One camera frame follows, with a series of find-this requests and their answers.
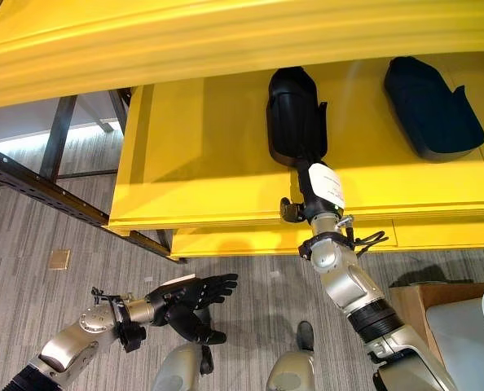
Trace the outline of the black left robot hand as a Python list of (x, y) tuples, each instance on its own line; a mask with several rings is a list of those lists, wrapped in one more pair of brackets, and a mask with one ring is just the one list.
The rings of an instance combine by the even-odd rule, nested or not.
[(163, 284), (145, 296), (154, 310), (151, 324), (169, 325), (185, 340), (198, 345), (223, 344), (227, 335), (213, 329), (196, 312), (212, 304), (222, 304), (237, 285), (237, 274), (192, 276)]

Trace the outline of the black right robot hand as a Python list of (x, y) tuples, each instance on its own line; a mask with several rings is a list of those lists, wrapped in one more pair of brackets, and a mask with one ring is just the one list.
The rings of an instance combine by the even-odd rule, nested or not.
[(280, 201), (280, 216), (286, 222), (310, 224), (318, 217), (328, 214), (339, 222), (344, 213), (345, 202), (340, 180), (321, 160), (296, 160), (301, 203), (292, 203), (287, 197)]

